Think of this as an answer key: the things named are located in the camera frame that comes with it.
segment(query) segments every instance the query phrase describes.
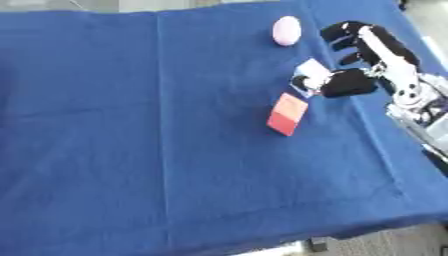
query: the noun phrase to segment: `red cube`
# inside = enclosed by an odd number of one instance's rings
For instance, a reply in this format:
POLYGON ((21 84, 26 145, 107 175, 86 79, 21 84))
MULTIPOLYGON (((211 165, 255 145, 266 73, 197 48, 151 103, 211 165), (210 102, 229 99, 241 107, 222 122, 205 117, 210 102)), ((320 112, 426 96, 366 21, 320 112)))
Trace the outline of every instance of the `red cube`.
POLYGON ((283 93, 272 110, 268 126, 286 136, 291 136, 307 109, 308 103, 283 93))

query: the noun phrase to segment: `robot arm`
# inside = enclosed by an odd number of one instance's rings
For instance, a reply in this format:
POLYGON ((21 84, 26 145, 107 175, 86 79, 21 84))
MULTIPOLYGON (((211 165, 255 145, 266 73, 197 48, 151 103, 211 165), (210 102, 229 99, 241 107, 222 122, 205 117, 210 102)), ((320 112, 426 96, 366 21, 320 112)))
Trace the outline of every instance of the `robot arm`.
POLYGON ((335 51, 356 49, 342 66, 363 61, 370 68, 336 70, 324 79, 295 76, 291 85, 331 98, 372 93, 380 82, 391 95, 386 114, 448 164, 448 81, 421 73, 417 57, 380 26, 346 21, 321 35, 335 51))

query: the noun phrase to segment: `blue cloth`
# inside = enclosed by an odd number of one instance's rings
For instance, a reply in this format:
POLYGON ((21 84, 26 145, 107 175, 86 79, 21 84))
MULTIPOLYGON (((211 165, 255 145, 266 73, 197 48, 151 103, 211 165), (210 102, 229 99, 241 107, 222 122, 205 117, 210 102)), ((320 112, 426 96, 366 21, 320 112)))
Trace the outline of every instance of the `blue cloth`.
POLYGON ((388 0, 0 15, 0 254, 224 255, 447 217, 448 181, 385 93, 313 98, 266 127, 319 29, 357 19, 442 71, 388 0), (301 19, 298 45, 270 38, 301 19))

